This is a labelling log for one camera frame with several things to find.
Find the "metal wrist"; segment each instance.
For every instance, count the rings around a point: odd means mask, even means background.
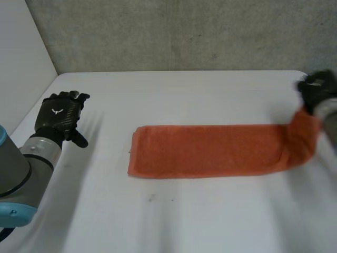
[[[44,137],[29,138],[20,149],[25,156],[35,155],[47,160],[54,169],[61,155],[61,148],[56,142]]]

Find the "concrete wall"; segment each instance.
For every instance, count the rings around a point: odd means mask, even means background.
[[[337,70],[335,0],[26,0],[58,73]]]
[[[56,78],[24,0],[0,1],[0,124],[11,134]]]

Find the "white wall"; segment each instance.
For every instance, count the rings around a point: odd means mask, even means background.
[[[0,0],[0,124],[11,134],[55,80],[24,0]]]

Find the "glove finger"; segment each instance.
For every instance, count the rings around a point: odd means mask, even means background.
[[[49,98],[50,99],[55,99],[55,98],[57,98],[57,95],[55,93],[53,93]]]
[[[88,146],[88,141],[77,130],[74,130],[69,140],[74,142],[80,148],[86,148]]]
[[[78,95],[79,95],[78,91],[70,91],[69,92],[69,96],[73,99],[77,98]]]
[[[303,91],[303,88],[306,86],[306,83],[305,82],[298,82],[297,83],[297,90],[299,91],[299,92],[302,92]]]
[[[90,98],[90,95],[89,94],[85,94],[85,93],[81,93],[80,95],[78,95],[77,97],[77,101],[79,101],[79,103],[81,103],[81,110],[83,109],[84,107],[84,102]]]
[[[69,96],[69,92],[61,91],[58,96],[61,98],[66,98]]]

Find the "black glove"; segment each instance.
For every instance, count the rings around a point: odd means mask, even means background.
[[[55,141],[62,147],[64,140],[72,141],[77,146],[85,148],[87,140],[76,130],[84,102],[90,95],[78,91],[52,94],[44,99],[35,122],[36,133]]]
[[[330,70],[308,75],[297,84],[297,88],[301,92],[304,107],[310,114],[313,114],[314,108],[322,101],[337,98],[337,80]]]

